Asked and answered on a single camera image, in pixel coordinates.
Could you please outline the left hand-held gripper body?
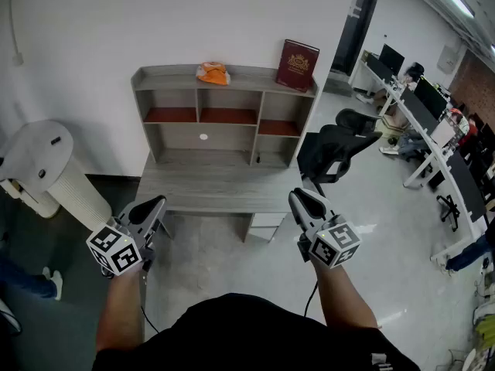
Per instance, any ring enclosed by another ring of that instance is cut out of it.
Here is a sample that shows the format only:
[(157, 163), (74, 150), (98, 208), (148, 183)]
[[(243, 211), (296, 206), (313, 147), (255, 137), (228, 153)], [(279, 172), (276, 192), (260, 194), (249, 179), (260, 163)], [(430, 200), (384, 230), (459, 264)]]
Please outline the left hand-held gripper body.
[(137, 264), (151, 267), (155, 250), (145, 245), (144, 233), (131, 233), (119, 223), (119, 216), (92, 219), (91, 234), (86, 239), (92, 256), (106, 274), (119, 276)]

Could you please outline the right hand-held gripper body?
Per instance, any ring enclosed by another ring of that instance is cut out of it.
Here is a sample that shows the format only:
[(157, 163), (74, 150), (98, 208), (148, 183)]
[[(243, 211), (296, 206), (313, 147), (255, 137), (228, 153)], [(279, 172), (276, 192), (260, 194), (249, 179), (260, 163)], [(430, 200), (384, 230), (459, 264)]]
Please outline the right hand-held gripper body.
[(305, 262), (314, 257), (328, 268), (335, 268), (350, 260), (361, 245), (355, 226), (342, 215), (335, 215), (321, 227), (311, 227), (297, 242)]

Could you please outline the grey wooden desk shelf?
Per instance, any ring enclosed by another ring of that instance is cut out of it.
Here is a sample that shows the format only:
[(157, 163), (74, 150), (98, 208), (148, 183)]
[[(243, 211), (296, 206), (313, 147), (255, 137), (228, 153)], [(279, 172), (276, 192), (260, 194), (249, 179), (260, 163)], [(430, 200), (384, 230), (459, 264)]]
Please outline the grey wooden desk shelf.
[(243, 151), (250, 165), (264, 153), (293, 165), (318, 87), (303, 93), (282, 86), (275, 69), (227, 71), (230, 84), (221, 86), (198, 80), (193, 64), (137, 69), (131, 88), (151, 158), (167, 149)]

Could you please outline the orange snack packet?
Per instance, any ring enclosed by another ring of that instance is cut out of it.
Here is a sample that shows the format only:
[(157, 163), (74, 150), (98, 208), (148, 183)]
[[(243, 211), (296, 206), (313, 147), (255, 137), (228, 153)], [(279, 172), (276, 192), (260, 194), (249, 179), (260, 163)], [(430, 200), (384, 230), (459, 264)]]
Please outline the orange snack packet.
[(222, 63), (204, 62), (196, 69), (196, 78), (205, 83), (227, 86), (230, 84), (230, 74)]

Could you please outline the person's right forearm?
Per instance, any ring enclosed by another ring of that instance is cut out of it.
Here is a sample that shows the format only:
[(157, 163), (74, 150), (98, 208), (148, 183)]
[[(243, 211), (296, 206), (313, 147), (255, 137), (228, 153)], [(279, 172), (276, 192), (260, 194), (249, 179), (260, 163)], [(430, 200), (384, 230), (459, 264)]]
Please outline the person's right forearm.
[(328, 327), (378, 328), (374, 313), (342, 265), (328, 268), (314, 257), (311, 263), (316, 272), (320, 303)]

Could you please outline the person's left forearm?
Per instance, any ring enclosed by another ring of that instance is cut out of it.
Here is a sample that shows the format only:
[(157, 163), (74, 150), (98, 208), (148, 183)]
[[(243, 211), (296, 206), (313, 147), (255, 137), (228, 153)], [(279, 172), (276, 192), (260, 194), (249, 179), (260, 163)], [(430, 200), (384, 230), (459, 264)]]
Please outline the person's left forearm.
[(140, 274), (137, 264), (110, 280), (104, 309), (98, 322), (96, 350), (130, 350), (143, 343)]

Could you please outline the grey wood-grain table top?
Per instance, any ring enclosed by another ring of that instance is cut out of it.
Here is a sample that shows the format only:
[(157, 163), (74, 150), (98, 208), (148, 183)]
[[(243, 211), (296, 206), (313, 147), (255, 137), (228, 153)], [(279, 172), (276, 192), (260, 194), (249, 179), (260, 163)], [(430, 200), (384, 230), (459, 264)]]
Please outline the grey wood-grain table top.
[(243, 151), (167, 149), (157, 160), (148, 158), (136, 199), (163, 195), (173, 214), (246, 217), (246, 239), (253, 213), (290, 213), (288, 194), (300, 186), (298, 168), (287, 167), (277, 153), (250, 165)]

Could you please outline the white drawer unit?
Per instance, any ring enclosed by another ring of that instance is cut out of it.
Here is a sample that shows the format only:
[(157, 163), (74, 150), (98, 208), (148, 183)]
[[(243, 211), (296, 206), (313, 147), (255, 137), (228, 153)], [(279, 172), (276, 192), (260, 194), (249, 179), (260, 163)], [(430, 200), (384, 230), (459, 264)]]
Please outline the white drawer unit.
[(271, 241), (286, 216), (287, 213), (253, 213), (246, 237)]

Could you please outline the black mesh office chair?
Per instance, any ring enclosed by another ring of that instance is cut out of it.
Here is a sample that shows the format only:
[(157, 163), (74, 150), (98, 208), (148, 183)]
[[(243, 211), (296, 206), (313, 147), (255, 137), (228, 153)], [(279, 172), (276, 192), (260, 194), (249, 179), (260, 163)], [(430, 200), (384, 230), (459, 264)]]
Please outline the black mesh office chair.
[(335, 124), (324, 125), (318, 133), (307, 132), (297, 156), (302, 178), (324, 196), (321, 185), (338, 182), (349, 171), (352, 157), (381, 137), (379, 131), (361, 136)]
[(364, 136), (374, 132), (378, 117), (371, 117), (353, 109), (342, 109), (336, 116), (336, 125), (351, 130), (355, 135)]

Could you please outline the person's black clothed body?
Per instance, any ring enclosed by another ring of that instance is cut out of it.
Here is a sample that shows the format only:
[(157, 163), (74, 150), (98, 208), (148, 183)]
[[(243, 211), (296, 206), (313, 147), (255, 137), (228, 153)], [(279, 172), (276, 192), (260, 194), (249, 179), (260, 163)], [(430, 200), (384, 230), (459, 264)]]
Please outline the person's black clothed body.
[(248, 294), (189, 307), (134, 349), (105, 349), (92, 371), (420, 371), (377, 328), (330, 328)]

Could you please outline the white cylindrical air purifier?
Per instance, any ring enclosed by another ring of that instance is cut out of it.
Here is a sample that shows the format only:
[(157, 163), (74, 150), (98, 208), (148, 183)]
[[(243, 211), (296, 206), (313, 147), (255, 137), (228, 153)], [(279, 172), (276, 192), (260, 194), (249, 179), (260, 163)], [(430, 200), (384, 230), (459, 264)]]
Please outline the white cylindrical air purifier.
[[(61, 141), (51, 145), (51, 141)], [(39, 177), (39, 171), (46, 174)], [(64, 208), (90, 229), (92, 219), (109, 219), (108, 202), (73, 159), (73, 137), (56, 121), (22, 126), (0, 148), (0, 188), (44, 219)]]

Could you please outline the dark red hardcover book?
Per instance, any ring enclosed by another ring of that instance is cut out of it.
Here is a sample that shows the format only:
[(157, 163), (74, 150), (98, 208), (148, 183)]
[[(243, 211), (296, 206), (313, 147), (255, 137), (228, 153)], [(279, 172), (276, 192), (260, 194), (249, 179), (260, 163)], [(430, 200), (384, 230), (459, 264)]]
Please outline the dark red hardcover book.
[(313, 71), (320, 50), (316, 47), (286, 39), (282, 48), (276, 83), (305, 93), (313, 85)]

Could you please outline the yellow green plastic holder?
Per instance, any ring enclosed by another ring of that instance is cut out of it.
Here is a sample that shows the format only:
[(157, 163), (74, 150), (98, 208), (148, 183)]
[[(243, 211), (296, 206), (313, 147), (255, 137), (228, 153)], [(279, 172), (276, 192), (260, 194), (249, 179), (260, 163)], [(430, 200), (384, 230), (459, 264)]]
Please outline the yellow green plastic holder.
[(479, 322), (476, 331), (481, 336), (482, 348), (489, 349), (495, 345), (495, 315), (486, 315)]

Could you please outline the black pillar panel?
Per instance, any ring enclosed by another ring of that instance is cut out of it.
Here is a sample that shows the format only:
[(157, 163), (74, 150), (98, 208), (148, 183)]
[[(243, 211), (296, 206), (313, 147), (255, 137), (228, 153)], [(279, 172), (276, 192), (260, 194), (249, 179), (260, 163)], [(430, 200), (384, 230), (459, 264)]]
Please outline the black pillar panel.
[(349, 76), (364, 43), (377, 0), (351, 0), (331, 70)]

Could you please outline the grey wall electrical box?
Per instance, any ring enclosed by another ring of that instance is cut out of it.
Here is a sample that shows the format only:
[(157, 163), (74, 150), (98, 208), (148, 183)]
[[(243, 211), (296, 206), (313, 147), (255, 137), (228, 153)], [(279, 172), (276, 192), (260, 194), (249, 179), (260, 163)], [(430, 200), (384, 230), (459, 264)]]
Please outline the grey wall electrical box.
[(458, 61), (458, 53), (451, 47), (445, 45), (439, 60), (437, 67), (445, 74), (451, 74), (456, 67)]

